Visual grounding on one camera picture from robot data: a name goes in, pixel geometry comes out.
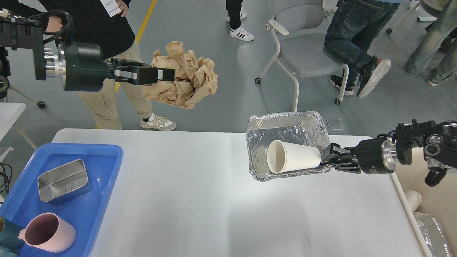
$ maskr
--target pink mug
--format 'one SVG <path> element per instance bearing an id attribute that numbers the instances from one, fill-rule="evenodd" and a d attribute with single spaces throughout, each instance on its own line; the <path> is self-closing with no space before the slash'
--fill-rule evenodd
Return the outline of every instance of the pink mug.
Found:
<path id="1" fill-rule="evenodd" d="M 26 244 L 48 252 L 63 252 L 73 244 L 76 230 L 55 213 L 46 212 L 33 218 L 19 232 Z"/>

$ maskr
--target chair caster wheel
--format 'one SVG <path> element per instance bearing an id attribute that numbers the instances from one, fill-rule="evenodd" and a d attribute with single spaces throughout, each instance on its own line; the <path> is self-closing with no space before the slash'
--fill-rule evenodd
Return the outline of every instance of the chair caster wheel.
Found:
<path id="1" fill-rule="evenodd" d="M 37 106 L 38 106 L 38 108 L 43 109 L 43 108 L 46 107 L 46 104 L 45 104 L 43 101 L 39 101 L 39 102 L 37 103 Z"/>

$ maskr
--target black sneaker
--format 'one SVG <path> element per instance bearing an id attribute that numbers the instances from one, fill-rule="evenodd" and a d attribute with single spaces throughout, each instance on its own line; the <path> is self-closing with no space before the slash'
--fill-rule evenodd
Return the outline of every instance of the black sneaker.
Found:
<path id="1" fill-rule="evenodd" d="M 332 84 L 334 87 L 338 88 L 341 90 L 341 83 L 343 81 L 343 78 L 338 77 L 337 75 L 332 75 L 329 77 L 330 84 Z M 346 89 L 344 91 L 345 96 L 352 96 L 354 94 L 354 83 L 347 85 Z"/>
<path id="2" fill-rule="evenodd" d="M 360 71 L 358 98 L 364 98 L 373 91 L 376 84 L 390 69 L 389 59 L 378 59 L 375 56 L 372 56 L 372 59 L 373 61 Z"/>

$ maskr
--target crumpled brown paper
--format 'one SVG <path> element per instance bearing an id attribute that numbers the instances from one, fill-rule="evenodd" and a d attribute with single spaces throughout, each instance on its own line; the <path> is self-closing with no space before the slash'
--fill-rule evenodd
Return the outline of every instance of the crumpled brown paper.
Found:
<path id="1" fill-rule="evenodd" d="M 143 86 L 143 95 L 148 100 L 157 100 L 181 109 L 192 109 L 208 95 L 214 95 L 218 88 L 218 75 L 214 73 L 211 59 L 196 58 L 195 52 L 185 52 L 183 43 L 173 41 L 166 46 L 168 56 L 161 56 L 157 49 L 151 65 L 175 70 L 175 81 L 157 81 Z"/>

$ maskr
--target stainless steel container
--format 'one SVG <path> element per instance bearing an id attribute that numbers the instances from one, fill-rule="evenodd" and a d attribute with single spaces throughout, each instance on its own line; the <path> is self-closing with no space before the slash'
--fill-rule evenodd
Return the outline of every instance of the stainless steel container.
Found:
<path id="1" fill-rule="evenodd" d="M 89 178 L 82 160 L 74 160 L 38 177 L 40 200 L 61 204 L 90 190 Z"/>

